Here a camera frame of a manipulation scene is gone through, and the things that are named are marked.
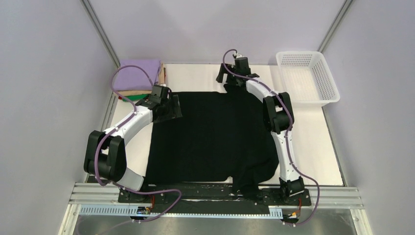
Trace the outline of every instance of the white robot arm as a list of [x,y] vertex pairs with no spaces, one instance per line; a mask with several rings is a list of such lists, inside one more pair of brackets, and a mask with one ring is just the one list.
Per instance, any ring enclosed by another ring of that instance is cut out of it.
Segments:
[[235,65],[222,63],[216,81],[222,83],[224,74],[226,74],[226,83],[246,89],[247,92],[253,94],[262,102],[264,124],[271,132],[277,149],[280,165],[279,181],[283,195],[289,198],[304,192],[303,179],[293,167],[293,164],[296,165],[296,159],[293,150],[292,130],[286,131],[290,125],[289,117],[286,110],[277,111],[277,108],[283,107],[279,101],[281,100],[288,109],[292,122],[294,122],[289,94],[287,92],[279,93],[266,88],[259,76],[251,73],[247,57],[241,54],[234,54],[233,57]]
[[[127,166],[125,146],[146,125],[165,120],[180,118],[179,98],[171,95],[166,86],[154,85],[152,93],[136,103],[136,110],[123,118],[116,125],[104,130],[93,131],[88,138],[85,154],[84,171],[95,174],[94,160],[98,143],[104,136],[116,129],[105,139],[98,155],[99,175],[132,190],[140,190],[144,178]],[[121,123],[128,120],[121,128]]]

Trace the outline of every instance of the black t-shirt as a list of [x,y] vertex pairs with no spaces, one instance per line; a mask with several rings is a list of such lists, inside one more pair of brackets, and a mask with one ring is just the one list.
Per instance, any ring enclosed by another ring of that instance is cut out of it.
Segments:
[[240,87],[227,93],[178,92],[183,117],[155,123],[145,181],[207,182],[233,178],[234,190],[257,188],[278,166],[262,102]]

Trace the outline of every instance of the white tabletop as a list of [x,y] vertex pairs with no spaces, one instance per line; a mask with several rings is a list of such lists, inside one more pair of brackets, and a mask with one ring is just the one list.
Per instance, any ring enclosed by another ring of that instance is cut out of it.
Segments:
[[[166,64],[167,86],[174,92],[225,93],[223,84],[216,82],[219,65]],[[265,84],[283,91],[277,66],[251,65]],[[111,125],[115,125],[132,110],[128,102],[118,101]],[[343,185],[321,107],[294,107],[293,144],[301,172],[316,179],[320,185]],[[134,172],[145,176],[150,151],[153,124],[143,128],[126,146],[127,164]],[[279,167],[265,184],[279,184]],[[304,179],[306,185],[313,182]]]

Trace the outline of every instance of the beige cloth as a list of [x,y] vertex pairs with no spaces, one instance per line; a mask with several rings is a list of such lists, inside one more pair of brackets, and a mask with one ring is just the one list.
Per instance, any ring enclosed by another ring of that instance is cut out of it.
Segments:
[[[159,73],[159,85],[166,83],[165,80],[165,73],[164,73],[164,64],[161,64],[161,70]],[[139,94],[151,94],[151,91],[118,91],[123,96],[129,96],[129,95],[139,95]]]

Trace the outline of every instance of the folded towel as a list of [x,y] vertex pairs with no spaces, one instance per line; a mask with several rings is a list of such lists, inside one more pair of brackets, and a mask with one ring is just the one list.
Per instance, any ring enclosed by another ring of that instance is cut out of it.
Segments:
[[[161,64],[161,67],[163,68],[160,70],[158,84],[164,84],[166,83],[166,68],[164,67],[164,64]],[[129,96],[129,95],[140,95],[140,94],[151,94],[152,89],[149,90],[127,90],[127,91],[119,91],[119,93],[123,96]]]
[[[147,72],[154,84],[159,82],[161,72],[160,60],[121,60],[121,66],[136,65]],[[125,68],[118,72],[114,82],[114,89],[117,91],[140,91],[152,90],[147,76],[137,68]]]

